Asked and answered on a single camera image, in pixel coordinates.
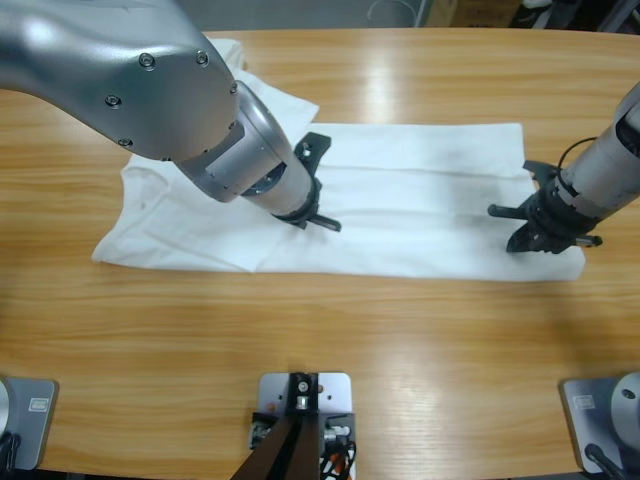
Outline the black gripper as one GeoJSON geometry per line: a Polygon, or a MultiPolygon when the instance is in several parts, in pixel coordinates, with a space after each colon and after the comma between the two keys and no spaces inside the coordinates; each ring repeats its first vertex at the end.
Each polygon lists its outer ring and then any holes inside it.
{"type": "Polygon", "coordinates": [[[608,216],[608,188],[594,178],[558,174],[517,207],[491,204],[488,214],[524,224],[509,238],[509,253],[562,253],[571,246],[598,247],[595,227],[608,216]]]}
{"type": "Polygon", "coordinates": [[[339,221],[319,213],[319,200],[322,184],[318,179],[312,180],[310,193],[304,205],[288,215],[274,215],[274,218],[304,230],[308,223],[326,228],[333,232],[340,232],[342,225],[339,221]]]}

